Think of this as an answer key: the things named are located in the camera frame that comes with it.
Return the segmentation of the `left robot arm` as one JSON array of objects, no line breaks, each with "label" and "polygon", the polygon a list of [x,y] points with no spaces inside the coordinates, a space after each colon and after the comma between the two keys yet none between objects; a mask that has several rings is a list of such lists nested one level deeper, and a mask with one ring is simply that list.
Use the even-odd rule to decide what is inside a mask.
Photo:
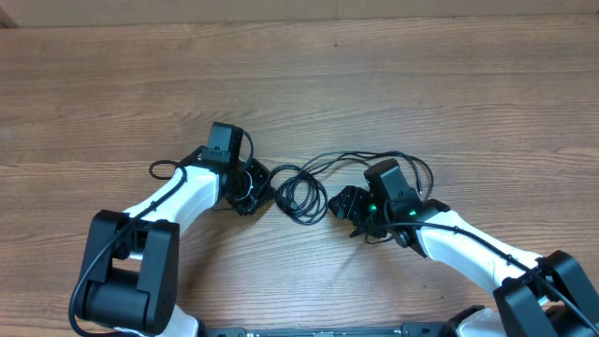
[{"label": "left robot arm", "polygon": [[250,138],[240,127],[213,123],[207,144],[173,162],[172,176],[150,197],[93,217],[67,312],[79,336],[87,333],[82,320],[105,336],[204,335],[204,324],[176,303],[180,240],[221,199],[249,215],[269,198],[268,170],[240,157]]}]

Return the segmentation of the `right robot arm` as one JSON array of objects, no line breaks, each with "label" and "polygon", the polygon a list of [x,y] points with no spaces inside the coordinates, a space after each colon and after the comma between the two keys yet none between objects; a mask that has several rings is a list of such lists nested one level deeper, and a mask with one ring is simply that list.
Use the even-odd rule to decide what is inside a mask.
[{"label": "right robot arm", "polygon": [[436,199],[421,200],[394,159],[364,172],[366,188],[348,185],[329,203],[355,235],[394,241],[458,271],[494,298],[446,323],[404,324],[405,336],[595,336],[598,293],[577,260],[562,250],[524,251],[467,223]]}]

